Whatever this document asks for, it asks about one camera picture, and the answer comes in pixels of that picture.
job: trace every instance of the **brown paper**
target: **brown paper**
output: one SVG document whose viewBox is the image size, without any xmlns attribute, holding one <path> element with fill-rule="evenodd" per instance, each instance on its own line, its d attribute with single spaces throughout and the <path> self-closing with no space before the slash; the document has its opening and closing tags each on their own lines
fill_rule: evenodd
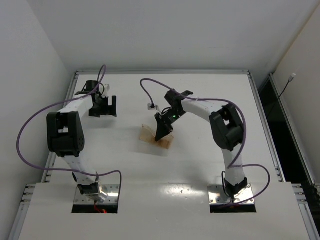
<svg viewBox="0 0 320 240">
<path fill-rule="evenodd" d="M 175 137 L 172 134 L 163 137 L 159 141 L 156 141 L 155 137 L 155 131 L 153 131 L 148 125 L 142 124 L 141 133 L 139 137 L 141 141 L 152 144 L 154 146 L 158 146 L 160 148 L 169 149 L 171 143 L 175 139 Z"/>
</svg>

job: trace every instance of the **metal base plate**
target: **metal base plate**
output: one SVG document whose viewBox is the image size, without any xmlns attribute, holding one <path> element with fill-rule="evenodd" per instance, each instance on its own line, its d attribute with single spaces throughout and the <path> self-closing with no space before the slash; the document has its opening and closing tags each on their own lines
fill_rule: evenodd
<svg viewBox="0 0 320 240">
<path fill-rule="evenodd" d="M 224 188 L 220 184 L 208 185 L 208 194 L 209 194 L 210 205 L 220 206 L 220 205 L 232 203 L 232 199 L 225 194 Z M 252 197 L 253 197 L 252 188 L 251 188 L 251 185 L 248 184 L 246 188 L 244 188 L 237 195 L 234 196 L 235 198 L 234 203 L 236 204 L 238 202 L 247 200 Z M 254 204 L 255 204 L 254 199 L 241 203 L 241 205 L 254 205 Z"/>
<path fill-rule="evenodd" d="M 103 192 L 107 193 L 107 198 L 103 202 L 97 202 L 96 205 L 118 205 L 119 185 L 105 184 L 102 185 Z M 73 205 L 93 206 L 95 203 L 92 199 L 85 195 L 81 195 L 78 188 L 76 188 Z"/>
</svg>

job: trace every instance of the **metal frame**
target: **metal frame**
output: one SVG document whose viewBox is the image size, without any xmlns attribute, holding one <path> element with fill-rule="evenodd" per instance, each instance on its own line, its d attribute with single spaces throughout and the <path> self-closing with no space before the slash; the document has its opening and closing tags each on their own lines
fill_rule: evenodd
<svg viewBox="0 0 320 240">
<path fill-rule="evenodd" d="M 212 206 L 221 206 L 225 204 L 230 204 L 232 201 L 234 203 L 242 202 L 247 199 L 250 199 L 254 196 L 252 192 L 252 187 L 248 184 L 244 189 L 242 189 L 239 193 L 234 195 L 234 198 L 231 198 L 225 194 L 225 190 L 222 184 L 212 184 L 208 185 L 208 196 L 209 196 L 209 204 Z M 255 205 L 255 200 L 251 199 L 247 202 L 241 203 L 241 205 Z"/>
<path fill-rule="evenodd" d="M 272 85 L 272 88 L 273 88 L 273 90 L 275 92 L 275 95 L 278 98 L 279 97 L 279 91 L 278 91 L 278 87 L 275 84 L 275 78 L 274 78 L 274 75 L 272 73 L 270 73 L 270 75 L 269 75 L 269 80 L 271 82 L 271 85 Z M 282 112 L 284 113 L 284 118 L 285 118 L 286 124 L 288 125 L 289 131 L 290 131 L 290 133 L 292 135 L 295 148 L 298 151 L 300 159 L 302 159 L 302 165 L 303 165 L 304 171 L 306 172 L 308 181 L 309 181 L 309 183 L 311 185 L 314 185 L 315 184 L 314 174 L 311 171 L 311 168 L 309 167 L 309 159 L 307 157 L 307 154 L 306 154 L 305 148 L 304 148 L 304 146 L 302 144 L 302 141 L 301 141 L 301 139 L 300 139 L 300 137 L 299 137 L 299 135 L 297 133 L 295 124 L 293 122 L 293 118 L 292 118 L 292 116 L 291 116 L 291 114 L 289 112 L 287 104 L 283 99 L 282 100 L 279 99 L 278 102 L 279 102 L 279 105 L 281 107 Z"/>
<path fill-rule="evenodd" d="M 320 240 L 320 236 L 312 217 L 307 198 L 301 184 L 292 184 L 296 200 L 298 201 L 299 209 L 304 221 L 305 228 L 311 240 Z"/>
<path fill-rule="evenodd" d="M 118 196 L 119 196 L 119 187 L 118 184 L 104 184 L 102 185 L 103 192 L 108 196 L 108 198 L 104 201 L 98 201 L 96 203 L 99 205 L 118 205 Z M 91 198 L 81 195 L 79 188 L 77 187 L 74 194 L 73 205 L 89 205 L 93 206 L 95 203 Z"/>
<path fill-rule="evenodd" d="M 16 214 L 8 240 L 19 240 L 35 187 L 35 184 L 27 184 L 25 186 L 20 206 Z"/>
<path fill-rule="evenodd" d="M 90 75 L 90 74 L 97 74 L 99 71 L 97 70 L 80 70 L 77 71 L 71 78 L 71 83 L 67 92 L 66 100 L 71 99 L 75 88 L 76 84 L 78 81 L 79 75 Z M 267 143 L 270 149 L 271 157 L 274 163 L 275 170 L 277 171 L 277 175 L 279 177 L 279 180 L 282 182 L 285 182 L 284 178 L 284 173 L 280 165 L 280 161 L 278 159 L 277 152 L 275 150 L 275 145 L 274 142 L 271 138 L 271 133 L 269 126 L 267 124 L 267 119 L 264 114 L 263 108 L 262 108 L 262 103 L 260 101 L 260 97 L 258 94 L 258 90 L 256 87 L 256 84 L 254 82 L 254 79 L 251 75 L 251 73 L 247 70 L 128 70 L 128 71 L 108 71 L 108 74 L 135 74 L 135 75 L 143 75 L 143 74 L 235 74 L 235 75 L 248 75 L 248 79 L 250 82 L 250 86 L 252 89 L 252 93 L 256 102 L 256 106 L 258 108 L 259 116 L 261 119 L 262 127 L 265 133 L 265 136 L 267 138 Z M 55 164 L 56 160 L 56 155 L 53 153 L 50 153 L 47 159 L 46 167 L 53 167 Z M 49 183 L 50 178 L 51 178 L 51 171 L 44 171 L 41 183 Z M 35 185 L 27 185 L 26 190 L 29 189 L 29 186 L 35 186 Z M 27 216 L 30 200 L 32 197 L 32 194 L 28 195 L 28 199 L 24 199 L 26 195 L 22 198 L 17 216 L 15 218 L 13 227 L 11 229 L 11 233 L 9 236 L 9 240 L 18 240 L 25 218 Z M 312 214 L 310 212 L 309 206 L 307 202 L 301 202 L 299 205 L 303 220 L 305 222 L 306 229 L 308 231 L 308 234 L 310 236 L 310 239 L 312 240 L 320 240 L 317 228 L 315 226 L 314 220 L 312 218 Z"/>
<path fill-rule="evenodd" d="M 257 89 L 256 83 L 255 83 L 255 81 L 253 79 L 253 76 L 251 75 L 250 72 L 248 73 L 248 76 L 249 76 L 249 81 L 250 81 L 251 89 L 252 89 L 252 92 L 253 92 L 253 96 L 254 96 L 254 99 L 255 99 L 255 103 L 256 103 L 256 106 L 258 108 L 258 112 L 259 112 L 259 115 L 260 115 L 262 127 L 263 127 L 263 130 L 264 130 L 264 134 L 266 136 L 266 141 L 267 141 L 269 149 L 270 149 L 270 153 L 271 153 L 271 157 L 272 157 L 272 160 L 273 160 L 274 168 L 276 169 L 277 175 L 278 175 L 278 177 L 280 177 L 281 182 L 285 182 L 286 181 L 285 174 L 284 174 L 284 171 L 283 171 L 283 169 L 281 167 L 280 160 L 278 158 L 278 154 L 277 154 L 277 151 L 276 151 L 275 143 L 274 143 L 274 140 L 273 140 L 273 138 L 271 136 L 269 125 L 268 125 L 268 122 L 267 122 L 267 117 L 266 117 L 264 109 L 262 107 L 262 103 L 261 103 L 261 100 L 260 100 L 260 97 L 259 97 L 259 93 L 258 93 L 258 89 Z"/>
</svg>

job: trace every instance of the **white panel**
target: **white panel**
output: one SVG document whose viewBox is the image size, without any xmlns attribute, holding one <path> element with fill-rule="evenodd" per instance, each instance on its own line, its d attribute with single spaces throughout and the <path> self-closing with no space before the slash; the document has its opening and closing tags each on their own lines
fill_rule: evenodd
<svg viewBox="0 0 320 240">
<path fill-rule="evenodd" d="M 296 73 L 283 94 L 301 143 L 306 149 L 302 154 L 309 158 L 316 181 L 320 181 L 320 7 L 298 36 L 278 66 L 274 78 L 278 91 L 285 87 L 288 77 Z"/>
<path fill-rule="evenodd" d="M 42 172 L 21 162 L 17 135 L 36 111 L 65 98 L 71 75 L 26 0 L 0 1 L 0 239 L 7 239 L 28 183 Z M 46 114 L 25 130 L 21 151 L 34 164 L 48 157 Z"/>
<path fill-rule="evenodd" d="M 85 94 L 77 95 L 77 98 L 79 99 L 76 101 L 70 102 L 63 109 L 59 110 L 59 113 L 78 112 L 79 117 L 81 119 L 94 106 L 91 96 L 87 96 L 86 98 L 81 98 L 83 96 L 85 96 Z"/>
<path fill-rule="evenodd" d="M 79 68 L 272 71 L 318 0 L 28 0 Z"/>
<path fill-rule="evenodd" d="M 241 183 L 246 177 L 244 173 L 244 169 L 242 167 L 228 168 L 228 166 L 235 159 L 240 148 L 241 148 L 241 145 L 238 145 L 234 148 L 232 152 L 226 149 L 222 150 L 224 168 L 225 168 L 225 180 L 234 186 L 236 184 Z M 242 165 L 243 165 L 243 162 L 242 162 L 242 154 L 241 154 L 239 158 L 234 162 L 234 166 L 242 166 Z"/>
<path fill-rule="evenodd" d="M 180 92 L 192 91 L 197 97 L 234 101 L 242 109 L 247 121 L 243 164 L 262 164 L 270 171 L 271 181 L 278 181 L 250 82 L 245 74 L 107 75 L 103 82 L 110 84 L 109 95 L 117 96 L 118 117 L 82 118 L 85 152 L 98 173 L 119 169 L 124 181 L 137 183 L 221 182 L 221 172 L 225 169 L 222 150 L 215 144 L 210 124 L 204 119 L 187 113 L 175 122 L 175 139 L 170 150 L 139 140 L 142 124 L 154 130 L 157 124 L 154 117 L 156 112 L 147 110 L 149 99 L 139 84 L 143 78 L 154 78 Z M 97 75 L 80 75 L 74 92 L 80 91 L 86 81 L 95 79 Z M 161 109 L 168 106 L 164 98 L 166 88 L 152 82 L 144 82 L 144 85 Z M 68 165 L 57 158 L 54 167 L 68 168 Z M 248 167 L 244 172 L 250 183 L 267 182 L 267 174 L 263 169 Z M 119 180 L 116 174 L 101 178 L 103 182 L 106 179 L 112 179 L 114 184 Z M 76 185 L 70 172 L 54 172 L 51 182 Z"/>
<path fill-rule="evenodd" d="M 39 183 L 20 240 L 309 239 L 290 183 L 271 184 L 256 199 L 256 213 L 210 213 L 205 184 L 178 188 L 124 179 L 118 214 L 72 214 L 74 186 Z"/>
</svg>

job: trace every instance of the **rectangular cutout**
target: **rectangular cutout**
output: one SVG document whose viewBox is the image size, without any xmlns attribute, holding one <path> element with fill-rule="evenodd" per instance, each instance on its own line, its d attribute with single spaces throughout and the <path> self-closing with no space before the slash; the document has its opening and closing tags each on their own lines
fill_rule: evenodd
<svg viewBox="0 0 320 240">
<path fill-rule="evenodd" d="M 256 206 L 252 205 L 238 205 L 238 206 L 225 206 L 210 205 L 210 213 L 213 214 L 227 214 L 227 213 L 256 213 Z"/>
<path fill-rule="evenodd" d="M 73 214 L 117 214 L 118 205 L 73 205 Z"/>
</svg>

